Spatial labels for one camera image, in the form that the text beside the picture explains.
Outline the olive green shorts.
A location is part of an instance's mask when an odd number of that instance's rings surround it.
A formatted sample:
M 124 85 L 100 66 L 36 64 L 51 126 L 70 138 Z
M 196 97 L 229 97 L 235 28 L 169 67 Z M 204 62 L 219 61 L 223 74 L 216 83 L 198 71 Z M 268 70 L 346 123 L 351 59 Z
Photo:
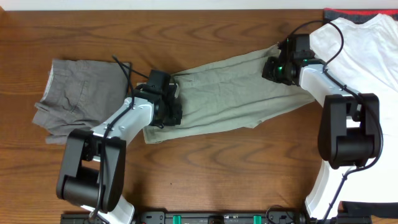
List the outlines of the olive green shorts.
M 156 144 L 170 139 L 255 128 L 262 122 L 314 102 L 297 86 L 274 83 L 262 77 L 273 45 L 244 55 L 208 63 L 173 75 L 179 87 L 182 120 L 177 126 L 143 129 L 144 140 Z

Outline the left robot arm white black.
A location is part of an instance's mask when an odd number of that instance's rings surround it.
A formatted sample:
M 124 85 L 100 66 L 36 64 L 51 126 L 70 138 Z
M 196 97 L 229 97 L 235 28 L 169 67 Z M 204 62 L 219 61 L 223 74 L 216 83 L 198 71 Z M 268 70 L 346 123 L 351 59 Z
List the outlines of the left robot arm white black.
M 146 126 L 181 123 L 180 87 L 143 84 L 106 121 L 67 137 L 56 186 L 57 197 L 90 214 L 81 223 L 133 223 L 134 206 L 122 195 L 126 148 Z

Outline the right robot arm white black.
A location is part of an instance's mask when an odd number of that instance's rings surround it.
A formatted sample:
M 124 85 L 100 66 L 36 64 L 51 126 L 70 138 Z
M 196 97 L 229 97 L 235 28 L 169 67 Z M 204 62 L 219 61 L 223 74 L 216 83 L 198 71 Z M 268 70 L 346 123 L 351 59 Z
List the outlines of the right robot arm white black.
M 360 93 L 336 78 L 328 62 L 316 58 L 307 34 L 278 43 L 279 56 L 267 59 L 262 77 L 308 91 L 322 106 L 318 151 L 323 165 L 306 201 L 307 222 L 331 223 L 334 205 L 348 177 L 379 160 L 383 136 L 379 99 Z

